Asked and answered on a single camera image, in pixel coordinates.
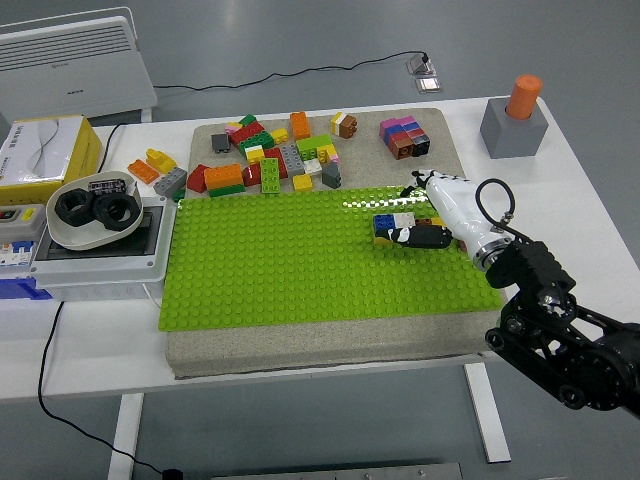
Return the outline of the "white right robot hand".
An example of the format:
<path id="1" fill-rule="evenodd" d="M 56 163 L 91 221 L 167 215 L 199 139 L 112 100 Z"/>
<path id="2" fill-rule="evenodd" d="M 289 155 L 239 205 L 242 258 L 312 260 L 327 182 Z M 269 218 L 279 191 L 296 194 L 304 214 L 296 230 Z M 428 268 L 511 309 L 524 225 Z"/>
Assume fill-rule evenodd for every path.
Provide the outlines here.
<path id="1" fill-rule="evenodd" d="M 403 246 L 427 249 L 446 248 L 451 239 L 456 239 L 465 244 L 469 257 L 477 261 L 485 254 L 504 250 L 511 242 L 504 233 L 494 231 L 481 213 L 475 200 L 477 186 L 474 183 L 433 169 L 413 171 L 412 176 L 414 180 L 401 192 L 401 196 L 406 197 L 417 188 L 424 189 L 431 205 L 444 221 L 445 229 L 416 225 L 378 229 L 377 236 Z"/>

